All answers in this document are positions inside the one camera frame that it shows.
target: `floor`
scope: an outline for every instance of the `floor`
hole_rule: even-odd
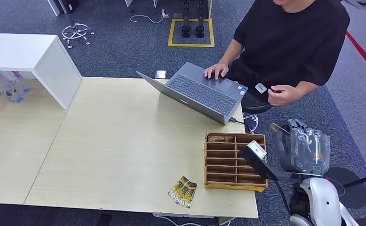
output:
[[[170,19],[152,24],[146,18],[134,23],[132,15],[143,14],[160,19],[166,13],[179,10],[180,1],[159,0],[158,7],[151,0],[135,0],[129,8],[123,0],[80,0],[73,13],[76,23],[90,25],[96,32],[90,36],[91,45],[73,43],[68,49],[83,76],[137,77],[136,70],[154,75],[156,70],[167,70],[170,77],[184,62],[191,61],[207,67],[222,56],[235,27],[251,7],[253,0],[214,0],[212,19],[215,35],[214,48],[168,47]],[[348,31],[366,51],[366,7],[356,9],[344,3],[350,16]],[[55,17],[46,1],[0,0],[0,32],[60,34],[67,25],[64,16]],[[268,149],[274,150],[274,133],[267,127],[272,122],[298,118],[331,137],[330,166],[341,166],[366,176],[366,63],[353,45],[346,40],[331,80],[315,92],[290,105],[274,107],[259,114],[257,133],[266,135]],[[269,152],[269,164],[278,168],[274,152]],[[291,186],[282,184],[286,196]],[[259,219],[236,219],[232,226],[288,225],[281,197],[273,183],[257,193]],[[354,218],[366,217],[366,206],[351,210]],[[113,215],[116,225],[158,225],[171,223],[148,213],[68,208],[34,207],[0,204],[0,226],[94,226],[101,213]],[[178,223],[195,222],[215,225],[216,219],[174,218]]]

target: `plastic bottle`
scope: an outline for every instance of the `plastic bottle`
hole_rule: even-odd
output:
[[[0,95],[4,95],[12,103],[20,103],[24,96],[0,74]]]
[[[29,92],[32,86],[21,76],[19,72],[3,71],[0,72],[18,91],[22,94]]]

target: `hand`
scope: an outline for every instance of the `hand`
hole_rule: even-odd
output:
[[[272,86],[271,88],[274,90],[268,90],[271,105],[285,105],[304,96],[299,89],[288,85]]]
[[[219,73],[221,74],[222,78],[229,72],[229,67],[227,64],[217,63],[204,71],[204,77],[208,77],[209,79],[212,76],[212,72],[215,72],[215,80],[219,78]]]

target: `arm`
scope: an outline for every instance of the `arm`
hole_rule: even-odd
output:
[[[226,52],[224,53],[223,57],[219,60],[220,64],[227,65],[231,61],[233,61],[240,53],[243,51],[244,46],[241,45],[238,41],[233,39],[230,42]]]
[[[204,71],[204,76],[209,79],[212,77],[212,73],[215,72],[215,79],[218,79],[219,73],[220,76],[224,77],[227,72],[229,72],[229,67],[227,66],[231,61],[233,61],[243,50],[245,46],[245,39],[247,35],[247,21],[249,20],[250,11],[241,21],[240,25],[237,27],[233,40],[230,42],[226,52],[223,57],[219,60],[219,62]]]
[[[309,92],[314,91],[317,87],[319,86],[308,81],[300,81],[299,84],[295,87],[298,91],[298,99],[305,96]]]
[[[337,63],[348,25],[349,17],[344,17],[339,29],[333,30],[323,45],[304,63],[301,70],[303,78],[296,87],[280,85],[272,86],[272,90],[268,90],[271,105],[285,105],[295,101],[329,80]]]

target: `yellow tape square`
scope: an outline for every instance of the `yellow tape square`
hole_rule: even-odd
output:
[[[182,22],[183,19],[172,19],[171,27],[169,30],[169,38],[168,38],[168,46],[174,47],[215,47],[215,40],[214,40],[214,29],[212,27],[212,19],[205,19],[204,22],[208,22],[209,27],[209,44],[188,44],[188,43],[172,43],[173,40],[173,32],[175,30],[175,23]]]

